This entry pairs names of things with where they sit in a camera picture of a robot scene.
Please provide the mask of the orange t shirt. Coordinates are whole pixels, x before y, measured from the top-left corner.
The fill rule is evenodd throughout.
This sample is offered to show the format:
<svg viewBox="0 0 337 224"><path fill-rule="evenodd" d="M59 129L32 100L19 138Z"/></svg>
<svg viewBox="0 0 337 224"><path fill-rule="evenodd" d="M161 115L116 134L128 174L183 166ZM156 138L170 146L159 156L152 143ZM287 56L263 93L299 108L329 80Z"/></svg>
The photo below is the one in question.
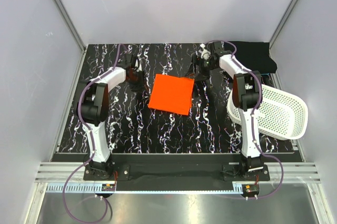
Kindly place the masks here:
<svg viewBox="0 0 337 224"><path fill-rule="evenodd" d="M156 74L148 108L187 116L193 87L194 79Z"/></svg>

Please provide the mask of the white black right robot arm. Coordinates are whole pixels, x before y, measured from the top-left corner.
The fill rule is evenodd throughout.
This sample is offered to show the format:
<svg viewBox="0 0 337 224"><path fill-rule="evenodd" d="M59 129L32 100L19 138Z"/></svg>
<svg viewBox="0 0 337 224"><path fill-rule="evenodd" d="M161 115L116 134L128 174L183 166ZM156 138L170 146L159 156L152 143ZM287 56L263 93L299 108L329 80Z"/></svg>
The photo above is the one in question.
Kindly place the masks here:
<svg viewBox="0 0 337 224"><path fill-rule="evenodd" d="M246 178L261 171L264 166L258 128L258 109L262 102L261 75L240 63L235 57L236 46L228 44L234 48L233 52L225 51L222 41L201 44L192 56L185 76L205 81L209 79L210 71L220 68L232 78L232 98L229 101L239 112L242 128L241 159L233 175Z"/></svg>

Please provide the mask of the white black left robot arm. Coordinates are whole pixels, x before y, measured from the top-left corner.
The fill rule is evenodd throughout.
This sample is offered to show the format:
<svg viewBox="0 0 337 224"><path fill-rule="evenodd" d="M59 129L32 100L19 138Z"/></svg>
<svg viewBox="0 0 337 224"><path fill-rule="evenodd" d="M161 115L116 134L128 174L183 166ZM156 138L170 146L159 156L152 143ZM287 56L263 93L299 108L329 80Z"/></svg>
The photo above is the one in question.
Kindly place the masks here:
<svg viewBox="0 0 337 224"><path fill-rule="evenodd" d="M139 57L132 55L126 64L117 64L91 80L81 81L75 93L76 115L82 123L90 150L84 166L86 172L94 177L107 179L113 174L105 121L109 116L110 91L124 82L135 93L148 90Z"/></svg>

